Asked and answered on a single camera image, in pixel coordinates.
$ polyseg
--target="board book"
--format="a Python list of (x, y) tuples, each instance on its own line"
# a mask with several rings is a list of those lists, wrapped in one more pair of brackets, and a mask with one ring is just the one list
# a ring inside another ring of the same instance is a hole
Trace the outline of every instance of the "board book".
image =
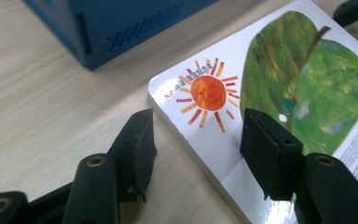
[(279, 121), (304, 154), (333, 155), (358, 179), (358, 41), (311, 1), (281, 7), (158, 74), (148, 96), (243, 220), (296, 223), (290, 202), (264, 200), (240, 154), (245, 107)]

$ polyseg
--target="blue box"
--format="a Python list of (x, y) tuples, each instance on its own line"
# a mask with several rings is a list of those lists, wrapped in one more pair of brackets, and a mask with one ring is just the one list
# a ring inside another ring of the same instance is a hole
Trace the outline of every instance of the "blue box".
[(23, 0), (89, 70), (217, 0)]

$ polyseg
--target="red sun ray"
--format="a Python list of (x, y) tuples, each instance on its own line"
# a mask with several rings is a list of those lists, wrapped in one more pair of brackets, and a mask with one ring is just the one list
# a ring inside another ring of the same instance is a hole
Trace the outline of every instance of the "red sun ray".
[(226, 112), (230, 116), (231, 119), (234, 119), (234, 115), (232, 115), (232, 113), (229, 110), (227, 110)]
[(212, 72), (211, 72), (211, 76), (213, 76), (213, 74), (214, 74), (214, 70), (216, 70), (216, 67), (217, 67), (217, 62), (219, 61), (219, 59), (218, 58), (215, 58), (214, 59), (214, 66), (213, 66), (213, 69), (212, 69)]
[(183, 102), (192, 102), (193, 99), (192, 98), (188, 98), (188, 99), (176, 99), (177, 103), (183, 103)]
[(201, 109), (198, 109), (198, 110), (196, 111), (196, 113), (194, 114), (193, 118), (191, 118), (191, 120), (188, 122), (188, 124), (192, 124), (192, 123), (199, 117), (199, 115), (200, 115), (201, 112), (202, 112), (202, 110), (201, 110)]
[(225, 130), (225, 127), (223, 126), (223, 122), (222, 120), (220, 119), (220, 116), (219, 116), (219, 112), (214, 112), (214, 117), (216, 118), (217, 122), (219, 123), (219, 127), (220, 127), (220, 130), (222, 131), (222, 133), (225, 133), (226, 130)]
[(229, 95), (229, 96), (232, 96), (232, 97), (234, 97), (234, 98), (240, 99), (240, 97), (239, 97), (238, 95), (235, 95), (235, 94), (233, 94), (233, 93), (229, 93), (228, 95)]

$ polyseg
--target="light wood surface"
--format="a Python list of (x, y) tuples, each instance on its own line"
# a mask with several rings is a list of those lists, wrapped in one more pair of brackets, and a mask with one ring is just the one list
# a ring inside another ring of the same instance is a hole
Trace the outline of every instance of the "light wood surface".
[[(71, 182), (150, 107), (151, 77), (285, 2), (220, 0), (90, 72), (20, 0), (0, 0), (0, 192), (32, 201)], [(342, 3), (315, 2), (329, 15)], [(348, 30), (358, 39), (358, 22)], [(157, 115), (154, 125), (147, 203), (122, 204), (123, 223), (241, 223)]]

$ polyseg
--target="green leaf illustration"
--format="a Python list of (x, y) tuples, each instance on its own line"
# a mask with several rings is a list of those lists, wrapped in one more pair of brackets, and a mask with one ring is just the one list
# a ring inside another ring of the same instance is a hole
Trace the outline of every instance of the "green leaf illustration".
[(305, 154), (333, 154), (358, 118), (358, 57), (328, 30), (287, 12), (253, 39), (243, 71), (241, 111), (269, 113)]

